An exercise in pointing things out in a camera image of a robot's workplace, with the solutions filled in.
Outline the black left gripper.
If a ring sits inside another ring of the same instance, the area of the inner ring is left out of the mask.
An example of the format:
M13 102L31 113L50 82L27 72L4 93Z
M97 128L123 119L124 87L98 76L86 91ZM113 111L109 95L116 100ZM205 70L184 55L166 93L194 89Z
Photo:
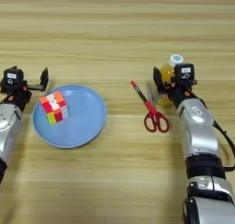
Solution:
M49 82L49 72L45 68L40 76L39 84L28 84L27 89L11 90L16 84L17 80L17 67L4 70L3 79L0 82L0 93L6 94L6 97L2 100L3 104L11 104L17 106L21 111L24 111L26 105L29 103L32 93L29 90L41 91L46 90Z

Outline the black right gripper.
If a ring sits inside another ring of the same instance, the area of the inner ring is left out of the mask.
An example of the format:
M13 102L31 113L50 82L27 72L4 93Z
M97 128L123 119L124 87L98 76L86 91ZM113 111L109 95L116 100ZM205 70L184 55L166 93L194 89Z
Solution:
M192 88L185 84L178 84L177 82L171 83L171 81L164 81L162 79L161 71L157 67L153 67L153 81L155 82L158 92L161 94L167 94L169 99L173 102L175 108L188 99L200 99L196 94L192 92ZM198 83L197 79L192 82L192 85Z

